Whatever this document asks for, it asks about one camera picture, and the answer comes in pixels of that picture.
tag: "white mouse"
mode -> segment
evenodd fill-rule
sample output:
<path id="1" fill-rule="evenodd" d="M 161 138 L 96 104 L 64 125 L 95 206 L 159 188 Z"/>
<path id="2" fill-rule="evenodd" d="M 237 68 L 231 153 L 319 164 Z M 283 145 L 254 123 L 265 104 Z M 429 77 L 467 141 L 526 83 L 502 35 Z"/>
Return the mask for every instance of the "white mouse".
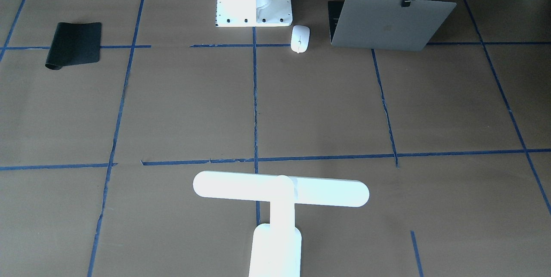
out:
<path id="1" fill-rule="evenodd" d="M 310 28 L 301 25 L 293 27 L 293 33 L 291 34 L 291 50 L 296 53 L 303 53 L 308 49 L 309 40 Z"/>

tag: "gray floor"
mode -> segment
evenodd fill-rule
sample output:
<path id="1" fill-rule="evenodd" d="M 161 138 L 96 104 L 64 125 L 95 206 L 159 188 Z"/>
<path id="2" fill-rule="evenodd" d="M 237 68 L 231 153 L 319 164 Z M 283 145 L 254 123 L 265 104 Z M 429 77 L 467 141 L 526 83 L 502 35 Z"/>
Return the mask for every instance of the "gray floor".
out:
<path id="1" fill-rule="evenodd" d="M 297 55 L 215 0 L 0 0 L 0 274 L 244 277 L 257 209 L 195 195 L 213 169 L 370 187 L 297 205 L 304 277 L 551 275 L 551 0 L 447 0 L 419 53 L 330 46 L 327 1 Z M 115 47 L 50 71 L 57 22 Z"/>

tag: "laptop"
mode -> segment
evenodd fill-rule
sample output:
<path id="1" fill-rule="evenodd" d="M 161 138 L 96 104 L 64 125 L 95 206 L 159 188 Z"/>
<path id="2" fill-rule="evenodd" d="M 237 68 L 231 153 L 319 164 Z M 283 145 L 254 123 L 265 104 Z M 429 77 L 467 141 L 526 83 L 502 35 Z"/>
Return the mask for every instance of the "laptop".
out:
<path id="1" fill-rule="evenodd" d="M 330 1 L 331 45 L 421 51 L 457 4 L 433 0 Z"/>

